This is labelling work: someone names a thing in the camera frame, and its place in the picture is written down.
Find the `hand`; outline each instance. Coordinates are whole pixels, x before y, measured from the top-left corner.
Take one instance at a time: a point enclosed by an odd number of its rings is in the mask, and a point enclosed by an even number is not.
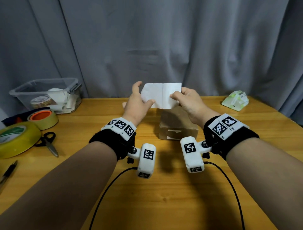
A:
[[[131,121],[136,127],[146,116],[147,111],[155,103],[154,99],[148,100],[146,103],[142,101],[141,94],[139,93],[139,86],[142,81],[138,81],[132,86],[132,94],[128,99],[128,102],[123,102],[124,108],[123,118]]]
[[[212,117],[220,115],[216,111],[208,108],[202,101],[200,95],[193,89],[182,87],[182,93],[179,91],[170,95],[174,100],[179,101],[183,109],[188,113],[192,123],[204,127],[205,123]]]

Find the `cardboard box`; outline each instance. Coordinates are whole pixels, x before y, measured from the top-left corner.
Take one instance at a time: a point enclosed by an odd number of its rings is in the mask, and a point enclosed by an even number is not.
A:
[[[181,106],[163,110],[160,120],[159,138],[162,140],[181,140],[192,136],[197,138],[198,126],[193,124]]]

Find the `person's left hand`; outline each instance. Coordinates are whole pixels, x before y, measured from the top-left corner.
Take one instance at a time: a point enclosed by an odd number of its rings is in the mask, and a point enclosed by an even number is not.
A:
[[[145,117],[149,108],[155,103],[154,99],[148,100],[146,103],[142,101],[141,94],[139,93],[139,86],[142,81],[137,81],[132,86],[132,94],[128,99],[128,102],[123,102],[124,108],[123,118],[131,121],[136,127]]]

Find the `wrist-mounted device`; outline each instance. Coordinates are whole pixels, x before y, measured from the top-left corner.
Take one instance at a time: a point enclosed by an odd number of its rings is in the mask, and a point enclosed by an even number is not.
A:
[[[155,166],[156,147],[145,143],[142,148],[135,147],[136,126],[122,118],[114,118],[97,132],[90,140],[100,141],[108,145],[117,155],[117,161],[126,156],[139,159],[137,176],[149,179]]]
[[[181,147],[187,170],[190,173],[204,170],[201,157],[209,159],[209,153],[219,154],[226,160],[228,152],[238,143],[259,136],[234,117],[223,114],[207,121],[204,125],[205,140],[196,142],[194,137],[181,139]]]

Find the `scissors blade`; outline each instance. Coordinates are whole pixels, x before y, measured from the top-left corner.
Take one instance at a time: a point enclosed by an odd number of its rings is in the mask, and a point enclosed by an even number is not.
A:
[[[59,157],[57,150],[55,149],[55,147],[48,142],[47,140],[45,140],[46,146],[47,148],[50,150],[50,152],[55,156],[55,157]]]

